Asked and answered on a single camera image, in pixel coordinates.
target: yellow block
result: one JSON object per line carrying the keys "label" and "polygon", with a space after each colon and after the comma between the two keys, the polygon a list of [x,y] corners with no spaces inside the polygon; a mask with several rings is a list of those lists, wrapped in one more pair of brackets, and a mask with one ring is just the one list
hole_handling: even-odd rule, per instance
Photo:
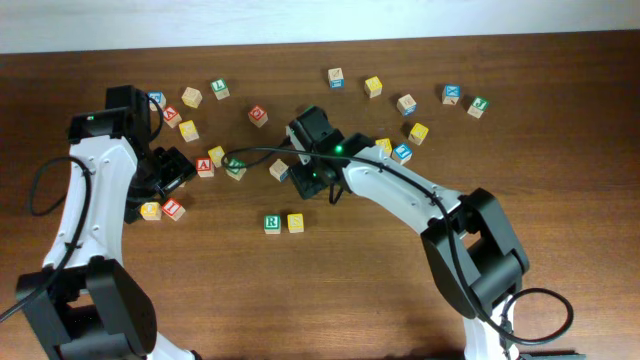
{"label": "yellow block", "polygon": [[393,147],[391,147],[391,139],[386,138],[386,139],[376,140],[376,145],[384,149],[384,153],[387,156],[391,155],[391,151],[393,151]]}
{"label": "yellow block", "polygon": [[302,218],[302,214],[287,215],[287,225],[289,232],[292,234],[304,232],[304,219]]}
{"label": "yellow block", "polygon": [[196,125],[193,123],[193,120],[185,121],[180,123],[180,133],[185,141],[189,142],[195,139],[198,139],[198,130],[196,129]]}
{"label": "yellow block", "polygon": [[418,139],[423,139],[425,137],[427,137],[427,133],[429,132],[429,128],[427,128],[426,126],[420,124],[420,123],[416,123],[413,126],[413,129],[411,129],[411,135],[413,135],[414,137],[418,138]]}
{"label": "yellow block", "polygon": [[420,123],[416,123],[413,126],[413,129],[411,129],[411,133],[409,134],[409,141],[420,145],[422,144],[424,138],[427,137],[428,132],[429,129],[426,126]]}
{"label": "yellow block", "polygon": [[371,79],[367,79],[364,83],[367,84],[369,91],[382,89],[382,83],[380,82],[380,79],[378,79],[377,76],[374,76]]}
{"label": "yellow block", "polygon": [[140,207],[140,215],[142,215],[145,220],[160,220],[160,217],[162,217],[160,204],[157,202],[143,204]]}
{"label": "yellow block", "polygon": [[222,146],[216,146],[213,149],[209,150],[209,157],[213,162],[215,167],[222,166],[222,157],[224,156],[224,150],[222,150]]}

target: brown wood surface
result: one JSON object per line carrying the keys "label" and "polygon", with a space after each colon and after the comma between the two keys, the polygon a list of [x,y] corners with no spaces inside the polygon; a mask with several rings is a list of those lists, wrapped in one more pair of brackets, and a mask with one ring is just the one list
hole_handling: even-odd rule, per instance
{"label": "brown wood surface", "polygon": [[[345,89],[327,69],[342,67]],[[380,77],[368,99],[364,79]],[[215,99],[223,77],[231,97]],[[441,85],[491,101],[480,120],[440,104]],[[548,287],[576,309],[573,329],[534,350],[576,349],[590,359],[640,354],[640,32],[461,37],[0,57],[0,305],[20,274],[37,271],[61,209],[44,218],[24,204],[36,168],[68,152],[73,114],[102,109],[105,89],[161,90],[200,139],[166,127],[155,146],[188,157],[215,145],[276,145],[309,104],[344,134],[405,141],[405,121],[430,128],[407,167],[443,186],[484,187],[501,201],[531,261],[526,287]],[[203,93],[199,109],[180,101]],[[403,118],[400,95],[418,103]],[[247,112],[263,106],[269,122]],[[283,159],[291,164],[293,159]],[[298,197],[269,164],[237,182],[195,178],[174,196],[179,222],[125,225],[124,264],[154,302],[159,328],[205,359],[347,359],[462,350],[461,317],[438,293],[416,234],[373,202],[327,193]],[[68,183],[52,171],[38,204]],[[264,235],[268,213],[302,212],[303,234]],[[541,296],[517,306],[522,336],[559,326],[563,308]],[[42,359],[22,314],[0,325],[0,355]]]}

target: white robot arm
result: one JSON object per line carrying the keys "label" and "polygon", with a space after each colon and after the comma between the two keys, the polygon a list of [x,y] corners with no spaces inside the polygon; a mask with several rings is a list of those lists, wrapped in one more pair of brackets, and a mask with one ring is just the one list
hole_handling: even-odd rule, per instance
{"label": "white robot arm", "polygon": [[[69,154],[91,174],[86,219],[71,257],[61,264],[87,195],[84,171],[73,163],[60,228],[43,271],[22,275],[17,290],[19,300],[29,296],[63,265],[53,285],[23,309],[50,359],[200,359],[157,332],[151,300],[123,268],[123,219],[135,220],[141,196],[165,197],[195,174],[175,148],[149,150],[147,104],[146,94],[133,87],[112,88],[107,110],[72,121]],[[85,292],[93,305],[67,305]]]}

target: toy block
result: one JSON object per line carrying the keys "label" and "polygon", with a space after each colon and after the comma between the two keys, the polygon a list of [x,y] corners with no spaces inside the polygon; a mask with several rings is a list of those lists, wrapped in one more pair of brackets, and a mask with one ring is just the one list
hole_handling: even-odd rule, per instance
{"label": "toy block", "polygon": [[145,220],[160,220],[162,211],[160,204],[157,202],[144,203],[140,206],[140,215]]}
{"label": "toy block", "polygon": [[302,218],[302,214],[287,215],[287,225],[289,232],[292,234],[304,232],[304,219]]}
{"label": "toy block", "polygon": [[274,178],[282,182],[289,175],[289,167],[282,160],[278,159],[273,163],[273,165],[271,165],[269,172]]}
{"label": "toy block", "polygon": [[164,116],[164,122],[166,122],[167,125],[171,126],[172,129],[176,127],[176,125],[180,124],[180,122],[182,122],[182,117],[178,113],[178,110],[176,110],[173,106],[167,106],[162,114]]}
{"label": "toy block", "polygon": [[396,107],[402,113],[402,116],[407,116],[416,111],[416,106],[416,101],[413,100],[409,94],[398,99],[398,103],[396,104]]}
{"label": "toy block", "polygon": [[211,83],[211,89],[213,93],[216,95],[218,100],[222,100],[231,94],[229,93],[229,88],[227,87],[227,83],[224,79],[218,79]]}
{"label": "toy block", "polygon": [[264,123],[269,120],[269,117],[267,116],[267,112],[263,108],[256,105],[253,109],[251,109],[251,111],[249,111],[249,120],[251,120],[251,122],[255,126],[262,127],[262,125],[264,125]]}
{"label": "toy block", "polygon": [[411,133],[409,133],[409,141],[413,142],[416,145],[422,144],[422,141],[425,137],[427,137],[427,133],[429,132],[429,128],[426,126],[416,123],[411,129]]}
{"label": "toy block", "polygon": [[367,79],[364,82],[364,91],[369,95],[369,98],[376,97],[382,94],[382,83],[377,76]]}
{"label": "toy block", "polygon": [[174,198],[169,198],[167,202],[162,206],[162,212],[167,214],[168,217],[175,221],[178,221],[186,210],[177,202]]}
{"label": "toy block", "polygon": [[393,148],[391,147],[391,140],[389,138],[376,140],[376,145],[384,149],[385,155],[391,156],[391,151],[393,151]]}
{"label": "toy block", "polygon": [[475,118],[480,119],[480,116],[487,110],[489,107],[489,102],[486,99],[481,97],[476,97],[475,100],[469,106],[469,111],[467,113]]}
{"label": "toy block", "polygon": [[196,170],[200,177],[213,177],[213,164],[210,158],[196,159]]}
{"label": "toy block", "polygon": [[409,148],[409,146],[407,146],[407,144],[403,143],[400,144],[397,148],[393,149],[391,158],[400,163],[400,165],[404,165],[407,161],[409,161],[409,159],[411,159],[411,155],[413,155],[413,152],[411,152],[411,149]]}
{"label": "toy block", "polygon": [[282,231],[282,223],[280,222],[280,215],[265,215],[264,233],[280,234],[281,231]]}
{"label": "toy block", "polygon": [[[245,163],[243,163],[242,161],[238,160],[238,159],[231,159],[231,162],[229,162],[229,166],[244,166]],[[240,179],[242,179],[242,176],[244,175],[244,173],[247,172],[247,168],[236,168],[236,169],[229,169],[229,168],[225,168],[225,171],[227,172],[227,175],[231,176],[232,178],[240,181]]]}
{"label": "toy block", "polygon": [[[167,98],[165,98],[164,94],[160,91],[152,91],[147,95],[160,105],[160,111],[167,105]],[[151,109],[151,111],[158,111],[158,108],[156,108],[156,105],[151,100],[149,100],[149,109]]]}
{"label": "toy block", "polygon": [[200,106],[200,102],[202,101],[202,94],[199,90],[187,87],[187,89],[184,91],[184,94],[182,94],[182,101],[185,105],[197,109],[198,106]]}
{"label": "toy block", "polygon": [[329,69],[329,87],[332,89],[344,87],[342,68]]}
{"label": "toy block", "polygon": [[224,157],[224,150],[222,150],[222,146],[216,146],[209,150],[209,157],[211,158],[211,161],[213,161],[213,165],[215,167],[222,166],[222,158]]}
{"label": "toy block", "polygon": [[196,125],[193,123],[193,120],[180,123],[180,133],[182,134],[182,137],[186,142],[197,140],[200,138],[200,136],[198,135],[198,130],[196,129]]}
{"label": "toy block", "polygon": [[442,103],[445,105],[455,105],[460,100],[460,86],[445,85],[442,90]]}

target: black cable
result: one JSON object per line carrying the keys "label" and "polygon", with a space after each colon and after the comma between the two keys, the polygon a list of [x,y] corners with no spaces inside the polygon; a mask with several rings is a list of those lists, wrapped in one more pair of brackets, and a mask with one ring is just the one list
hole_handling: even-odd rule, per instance
{"label": "black cable", "polygon": [[[160,123],[158,124],[158,128],[156,129],[156,131],[153,132],[153,134],[151,134],[151,136],[149,137],[149,142],[152,142],[153,140],[155,140],[158,135],[160,135],[160,130],[162,130],[162,125],[164,124],[164,115],[163,115],[163,111],[162,108],[160,107],[160,104],[158,104],[158,102],[156,101],[156,99],[152,98],[151,96],[145,94],[145,96],[153,103],[153,105],[155,105],[158,116],[159,116],[159,120]],[[151,116],[149,116],[149,131],[151,131]]]}
{"label": "black cable", "polygon": [[229,156],[229,155],[237,154],[237,153],[242,153],[242,152],[247,152],[247,151],[271,151],[271,152],[280,152],[280,153],[286,153],[286,154],[307,155],[307,156],[311,156],[311,157],[315,157],[315,158],[319,158],[319,159],[357,161],[357,162],[361,162],[361,163],[365,163],[365,164],[369,164],[371,166],[374,166],[374,167],[378,168],[378,171],[388,171],[392,175],[400,178],[401,180],[405,181],[409,185],[414,186],[415,188],[420,190],[423,194],[425,194],[438,207],[438,209],[442,213],[443,219],[444,219],[444,224],[445,224],[445,229],[446,229],[446,232],[447,232],[447,235],[448,235],[448,238],[449,238],[449,248],[451,250],[451,258],[452,258],[452,261],[453,261],[454,268],[456,270],[456,275],[458,276],[458,279],[460,280],[460,286],[462,287],[462,290],[464,291],[464,293],[467,296],[467,298],[469,298],[469,301],[471,302],[471,306],[473,307],[475,312],[478,314],[478,317],[480,318],[480,320],[482,320],[482,321],[486,322],[487,324],[489,324],[489,326],[493,330],[495,330],[498,333],[498,335],[500,335],[502,338],[504,338],[506,340],[509,340],[509,341],[512,341],[512,342],[514,342],[516,344],[526,345],[526,346],[536,346],[536,345],[542,345],[542,344],[549,343],[549,342],[551,342],[553,340],[556,340],[560,336],[564,335],[569,330],[569,328],[571,328],[571,325],[573,324],[573,319],[574,319],[574,311],[573,311],[573,306],[571,305],[569,300],[567,300],[564,296],[558,294],[555,291],[552,291],[552,290],[549,290],[549,289],[543,289],[543,288],[526,289],[526,290],[522,290],[522,291],[514,294],[512,296],[512,298],[505,304],[505,307],[504,307],[504,310],[503,310],[503,314],[506,314],[506,312],[509,310],[509,308],[511,308],[511,306],[515,303],[515,301],[517,299],[519,299],[519,298],[521,298],[523,296],[526,296],[526,295],[533,294],[533,293],[544,293],[544,294],[550,295],[550,296],[560,300],[560,302],[562,302],[562,304],[567,309],[567,318],[566,318],[564,324],[557,331],[553,332],[552,334],[550,334],[548,336],[544,336],[544,337],[541,337],[541,338],[538,338],[538,339],[524,339],[524,338],[517,337],[517,336],[505,331],[498,324],[496,324],[495,321],[493,321],[491,319],[491,316],[489,316],[486,313],[486,311],[484,311],[484,309],[482,308],[482,305],[480,304],[480,301],[475,296],[475,294],[473,293],[473,290],[471,290],[471,287],[469,286],[469,283],[467,283],[467,280],[464,277],[464,273],[462,272],[462,267],[460,265],[460,258],[459,258],[458,251],[457,251],[457,248],[456,248],[456,241],[455,241],[455,235],[453,233],[453,226],[451,224],[451,219],[449,219],[449,215],[447,214],[446,208],[444,207],[444,205],[442,204],[440,199],[438,199],[438,196],[435,193],[432,193],[429,190],[425,189],[422,185],[418,184],[417,182],[413,181],[412,179],[408,178],[407,176],[405,176],[405,175],[403,175],[403,174],[401,174],[401,173],[399,173],[399,172],[397,172],[397,171],[385,166],[381,162],[377,162],[377,161],[373,161],[373,160],[369,160],[369,159],[351,157],[351,156],[318,154],[318,153],[312,153],[312,152],[308,152],[308,151],[300,151],[300,150],[292,150],[292,149],[280,149],[280,148],[274,148],[274,147],[268,147],[268,146],[249,147],[249,148],[233,150],[233,151],[228,152],[225,156]]}
{"label": "black cable", "polygon": [[[285,146],[289,146],[289,145],[291,145],[291,139],[287,136],[284,140],[282,140],[282,143],[280,143],[280,145],[278,145],[278,147],[277,147],[277,148],[275,148],[275,149],[282,149],[283,147],[285,147]],[[256,160],[256,161],[254,161],[254,162],[252,162],[252,163],[248,163],[248,164],[245,164],[245,165],[229,166],[229,165],[227,164],[227,163],[228,163],[228,161],[227,161],[227,157],[228,157],[230,154],[233,154],[233,153],[236,153],[236,152],[238,152],[238,151],[237,151],[237,150],[234,150],[234,151],[232,151],[231,153],[224,154],[224,155],[222,156],[222,159],[220,159],[220,162],[221,162],[222,164],[225,164],[225,165],[224,165],[224,167],[225,167],[226,169],[250,169],[250,168],[252,168],[252,167],[254,167],[254,166],[256,166],[256,165],[260,165],[260,164],[262,164],[263,162],[267,161],[267,159],[269,159],[271,156],[273,156],[273,154],[275,154],[277,151],[269,151],[265,156],[261,157],[260,159],[258,159],[258,160]]]}
{"label": "black cable", "polygon": [[343,187],[340,187],[340,190],[338,191],[338,194],[336,195],[336,197],[333,197],[333,188],[335,187],[335,183],[331,183],[331,185],[329,185],[329,204],[331,205],[335,205],[338,203],[338,200],[340,200],[340,196],[342,195],[342,192],[344,191]]}
{"label": "black cable", "polygon": [[36,189],[38,187],[38,182],[40,181],[40,177],[51,165],[54,165],[63,161],[65,162],[70,161],[72,163],[77,164],[80,167],[80,169],[82,169],[82,175],[84,176],[84,180],[85,180],[84,203],[82,204],[82,210],[80,212],[80,218],[78,219],[78,225],[76,225],[76,230],[73,233],[71,242],[65,244],[67,246],[67,251],[64,253],[62,260],[60,260],[60,263],[58,264],[56,269],[51,273],[51,275],[49,275],[49,277],[44,283],[38,286],[29,295],[25,296],[22,300],[18,301],[15,305],[13,305],[9,309],[7,309],[5,312],[0,314],[0,323],[4,322],[13,314],[20,311],[23,307],[27,306],[42,292],[47,291],[49,286],[51,286],[56,281],[56,279],[60,276],[60,274],[64,270],[64,267],[67,265],[67,263],[71,259],[71,255],[73,255],[73,252],[78,246],[78,241],[80,240],[80,233],[82,233],[82,228],[84,227],[84,223],[87,219],[87,213],[89,212],[89,203],[91,202],[91,171],[89,171],[89,168],[82,162],[82,160],[74,156],[64,156],[64,157],[59,157],[59,158],[49,160],[44,165],[42,165],[36,172],[36,176],[33,179],[33,184],[31,185],[31,190],[29,191],[29,200],[27,205],[29,208],[29,212],[31,212],[31,214],[34,214],[35,216],[42,216],[50,213],[51,211],[53,211],[53,209],[55,209],[56,206],[61,204],[60,201],[57,201],[54,204],[54,206],[51,206],[50,208],[42,212],[36,212],[33,210],[33,198],[36,193]]}

